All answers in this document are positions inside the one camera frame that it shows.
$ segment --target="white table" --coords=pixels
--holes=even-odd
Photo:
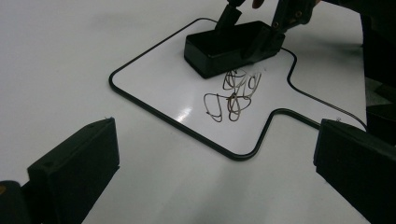
[[[82,126],[114,117],[120,169],[84,223],[364,223],[312,163],[318,131],[276,116],[262,150],[230,161],[119,97],[116,68],[226,1],[4,1],[0,4],[0,179]],[[272,19],[276,1],[240,22]],[[287,32],[298,88],[365,120],[360,18],[326,3]],[[337,61],[339,55],[350,61]]]

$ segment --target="black plastic housing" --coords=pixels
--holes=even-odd
[[[314,164],[371,223],[396,223],[396,148],[342,122],[320,124]]]
[[[119,164],[114,119],[80,129],[27,169],[30,181],[22,192],[33,222],[81,223]]]
[[[0,181],[0,223],[32,224],[18,182]]]
[[[203,78],[209,78],[276,55],[284,39],[264,22],[253,21],[188,35],[184,58]]]
[[[307,24],[311,20],[316,0],[279,0],[272,26],[280,33]]]

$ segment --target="black scribble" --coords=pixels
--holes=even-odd
[[[225,91],[232,91],[231,95],[225,96],[218,93],[207,93],[204,95],[206,114],[214,121],[222,122],[223,111],[221,101],[226,101],[228,119],[230,121],[239,120],[244,109],[251,104],[251,97],[259,86],[262,73],[247,74],[243,70],[233,70],[227,72],[222,88]]]

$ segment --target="robotic arm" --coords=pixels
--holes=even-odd
[[[188,35],[184,50],[186,61],[204,78],[256,63],[275,56],[285,33],[307,24],[315,0],[279,0],[272,25],[254,21],[235,25],[245,0],[228,0],[215,30]]]

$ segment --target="black tape outline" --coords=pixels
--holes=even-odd
[[[312,119],[309,119],[308,117],[306,117],[306,116],[304,116],[304,115],[301,115],[301,114],[299,114],[299,113],[297,113],[297,112],[295,112],[295,111],[292,111],[292,110],[290,110],[290,109],[287,109],[287,108],[279,108],[279,109],[276,109],[276,110],[274,110],[273,112],[271,112],[271,114],[268,116],[268,120],[265,122],[265,125],[264,125],[264,127],[263,127],[263,129],[262,129],[262,132],[261,132],[261,134],[260,134],[259,140],[257,141],[255,147],[254,147],[249,153],[247,153],[247,154],[236,154],[236,153],[231,152],[231,151],[228,150],[227,148],[222,147],[222,146],[220,146],[219,144],[217,144],[217,143],[211,141],[210,139],[207,139],[206,137],[204,137],[203,135],[197,133],[196,131],[194,131],[194,130],[192,130],[192,129],[186,127],[186,126],[184,126],[183,124],[177,122],[176,120],[169,118],[169,117],[166,116],[163,112],[157,110],[156,108],[152,107],[151,105],[146,104],[145,102],[143,102],[143,101],[139,100],[138,98],[132,96],[132,95],[129,94],[128,92],[123,91],[122,89],[118,88],[118,87],[113,83],[113,77],[114,77],[120,70],[122,70],[123,68],[125,68],[125,67],[128,66],[129,64],[135,62],[136,60],[138,60],[139,58],[141,58],[141,57],[142,57],[143,55],[145,55],[146,53],[148,53],[148,52],[152,51],[153,49],[157,48],[158,46],[160,46],[163,42],[167,41],[168,39],[172,38],[174,35],[177,35],[178,33],[182,32],[182,31],[183,31],[184,29],[186,29],[187,27],[193,25],[194,23],[196,23],[197,21],[200,21],[200,20],[213,21],[213,20],[207,19],[207,18],[199,18],[199,19],[197,19],[197,20],[195,20],[195,21],[189,23],[188,25],[184,26],[183,28],[181,28],[180,30],[178,30],[177,32],[175,32],[174,34],[169,35],[169,36],[166,37],[163,41],[159,42],[158,44],[154,45],[154,46],[151,47],[150,49],[148,49],[148,50],[146,50],[145,52],[141,53],[140,55],[138,55],[137,57],[135,57],[134,59],[132,59],[131,61],[129,61],[129,62],[126,63],[125,65],[121,66],[120,68],[118,68],[117,70],[115,70],[113,73],[111,73],[111,75],[110,75],[110,77],[109,77],[109,79],[108,79],[108,82],[109,82],[109,84],[110,84],[111,89],[112,89],[114,92],[118,93],[119,95],[123,96],[124,98],[130,100],[130,101],[133,102],[134,104],[139,105],[140,107],[146,109],[149,113],[153,114],[154,116],[158,117],[159,119],[164,120],[165,122],[169,123],[170,125],[174,126],[175,128],[181,130],[183,133],[188,134],[189,136],[191,136],[191,137],[195,138],[196,140],[198,140],[198,141],[204,143],[205,145],[207,145],[207,146],[209,146],[209,147],[212,147],[212,148],[215,149],[218,153],[220,153],[220,154],[226,156],[227,158],[229,158],[229,159],[231,159],[231,160],[233,160],[233,161],[247,161],[247,160],[253,158],[253,157],[257,154],[257,152],[258,152],[259,149],[260,149],[260,146],[262,145],[262,141],[263,141],[263,139],[264,139],[264,136],[265,136],[265,134],[267,133],[267,131],[268,131],[269,127],[270,127],[271,121],[272,121],[272,119],[274,118],[275,115],[286,115],[286,116],[292,117],[292,118],[294,118],[294,119],[297,119],[297,120],[299,120],[300,122],[302,122],[302,123],[304,123],[304,124],[306,124],[306,125],[308,125],[308,126],[310,126],[310,127],[312,127],[312,128],[315,128],[315,129],[317,129],[317,130],[319,129],[320,124],[317,123],[317,122],[315,122],[315,121],[313,121]],[[347,111],[345,111],[345,110],[343,110],[343,109],[341,109],[341,108],[339,108],[339,107],[337,107],[337,106],[335,106],[335,105],[331,105],[331,104],[329,104],[329,103],[327,103],[327,102],[325,102],[325,101],[322,101],[322,100],[320,100],[319,98],[314,97],[314,96],[312,96],[312,95],[310,95],[310,94],[308,94],[308,93],[306,93],[306,92],[304,92],[304,91],[301,91],[301,90],[297,89],[297,88],[291,83],[291,81],[290,81],[291,74],[292,74],[292,72],[293,72],[293,70],[294,70],[295,65],[297,64],[297,56],[296,56],[294,53],[292,53],[291,51],[289,51],[288,49],[283,49],[283,50],[285,50],[286,52],[290,53],[290,54],[293,56],[293,58],[294,58],[293,64],[292,64],[292,66],[291,66],[291,68],[290,68],[290,70],[289,70],[289,74],[288,74],[288,83],[289,83],[289,85],[290,85],[295,91],[297,91],[297,92],[299,92],[300,94],[305,95],[305,96],[307,96],[307,97],[309,97],[309,98],[312,98],[312,99],[314,99],[314,100],[316,100],[316,101],[318,101],[318,102],[320,102],[320,103],[323,103],[323,104],[325,104],[325,105],[327,105],[327,106],[329,106],[329,107],[331,107],[331,108],[333,108],[333,109],[336,109],[336,110],[338,110],[338,111],[340,111],[340,112],[342,112],[342,113],[345,113],[345,114],[349,115],[349,116],[352,117],[353,119],[356,119],[356,120],[367,130],[367,127],[366,127],[366,125],[364,124],[364,122],[361,121],[361,120],[360,120],[358,117],[356,117],[355,115],[353,115],[353,114],[351,114],[351,113],[349,113],[349,112],[347,112]]]

